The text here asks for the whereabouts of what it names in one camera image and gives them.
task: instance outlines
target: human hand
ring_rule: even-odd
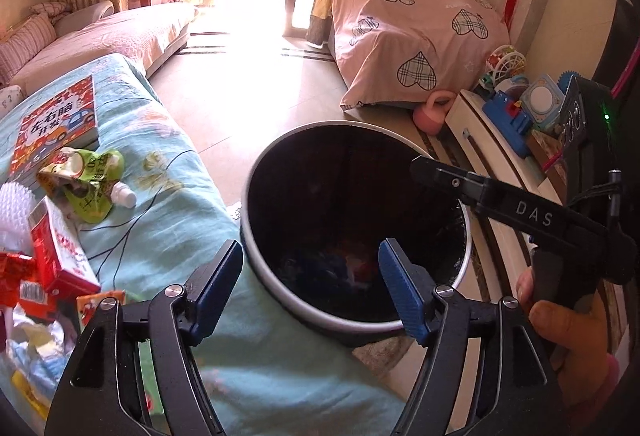
[[[576,313],[549,301],[532,301],[533,274],[527,269],[516,283],[517,299],[538,335],[569,350],[556,369],[564,404],[569,407],[593,397],[609,373],[607,317],[599,293],[591,313]]]

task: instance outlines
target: blue gripper pad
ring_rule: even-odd
[[[431,331],[425,320],[425,301],[431,301],[435,282],[423,267],[409,261],[394,238],[380,243],[378,264],[404,331],[426,347]]]
[[[225,248],[226,244],[220,249],[220,253]],[[207,267],[209,265],[202,267],[203,273],[208,269]],[[238,242],[234,241],[226,255],[217,265],[217,268],[215,268],[194,304],[195,318],[187,337],[187,342],[190,346],[197,346],[203,339],[213,333],[241,270],[242,247]]]

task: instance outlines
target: screw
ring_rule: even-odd
[[[436,293],[443,299],[448,299],[453,295],[453,288],[447,285],[436,286]]]
[[[182,286],[180,285],[169,285],[164,289],[164,294],[167,297],[178,297],[182,293]]]
[[[114,297],[107,297],[106,299],[102,299],[100,302],[101,310],[110,310],[117,304],[117,300]]]
[[[515,310],[518,307],[518,299],[514,299],[513,297],[503,297],[502,304],[504,304],[510,310]]]

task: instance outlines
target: blue gear toy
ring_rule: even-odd
[[[566,95],[567,90],[569,89],[569,83],[571,82],[571,77],[582,77],[577,71],[566,71],[561,74],[558,79],[558,87],[562,93]]]

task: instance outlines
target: trash can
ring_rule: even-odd
[[[381,127],[328,121],[286,133],[258,157],[242,194],[242,243],[292,315],[353,347],[401,333],[378,272],[385,238],[437,283],[460,283],[471,252],[466,209],[412,180],[419,155],[428,156]]]

